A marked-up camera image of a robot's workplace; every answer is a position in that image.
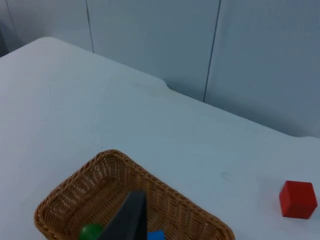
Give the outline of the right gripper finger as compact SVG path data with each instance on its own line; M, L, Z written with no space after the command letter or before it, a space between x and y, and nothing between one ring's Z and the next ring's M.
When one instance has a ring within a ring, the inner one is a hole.
M148 234L147 197L143 191L131 191L106 226L99 240L146 240Z

